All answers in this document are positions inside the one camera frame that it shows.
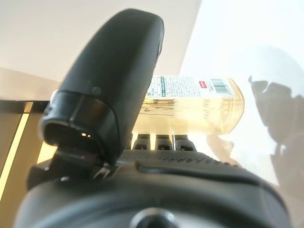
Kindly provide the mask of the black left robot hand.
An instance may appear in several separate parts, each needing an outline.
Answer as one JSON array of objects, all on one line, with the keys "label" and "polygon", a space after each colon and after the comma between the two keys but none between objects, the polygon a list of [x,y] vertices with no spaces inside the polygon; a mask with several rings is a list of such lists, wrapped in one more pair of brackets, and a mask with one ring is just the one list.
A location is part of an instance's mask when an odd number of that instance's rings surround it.
[{"label": "black left robot hand", "polygon": [[85,46],[40,120],[57,150],[34,165],[16,228],[290,228],[279,194],[200,152],[119,162],[161,53],[159,16],[126,9]]}]

